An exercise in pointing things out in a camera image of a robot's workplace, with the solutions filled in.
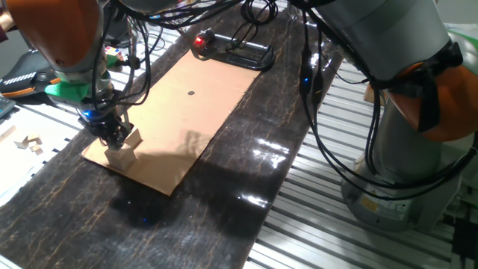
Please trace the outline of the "person hand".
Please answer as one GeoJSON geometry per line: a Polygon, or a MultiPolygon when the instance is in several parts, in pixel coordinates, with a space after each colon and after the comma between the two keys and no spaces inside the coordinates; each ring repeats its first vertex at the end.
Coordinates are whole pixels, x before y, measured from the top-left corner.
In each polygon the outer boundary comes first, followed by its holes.
{"type": "Polygon", "coordinates": [[[15,27],[15,22],[8,11],[2,11],[0,16],[1,28],[3,31],[8,32],[15,27]]]}

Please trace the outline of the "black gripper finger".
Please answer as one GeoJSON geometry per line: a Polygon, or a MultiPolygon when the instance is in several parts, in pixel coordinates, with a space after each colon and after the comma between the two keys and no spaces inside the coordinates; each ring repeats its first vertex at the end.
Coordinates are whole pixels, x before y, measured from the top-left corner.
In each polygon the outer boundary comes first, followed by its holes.
{"type": "Polygon", "coordinates": [[[119,122],[115,132],[115,141],[123,144],[125,139],[131,134],[134,124],[130,122],[119,122]]]}
{"type": "Polygon", "coordinates": [[[100,143],[110,150],[118,151],[122,147],[122,140],[120,137],[100,137],[100,143]]]}

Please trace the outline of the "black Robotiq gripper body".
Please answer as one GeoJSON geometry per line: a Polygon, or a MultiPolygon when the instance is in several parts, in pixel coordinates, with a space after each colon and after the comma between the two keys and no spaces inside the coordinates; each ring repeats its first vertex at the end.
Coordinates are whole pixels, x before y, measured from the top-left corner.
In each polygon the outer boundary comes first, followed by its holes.
{"type": "Polygon", "coordinates": [[[116,108],[105,111],[79,111],[78,121],[103,140],[124,140],[124,123],[116,108]]]}

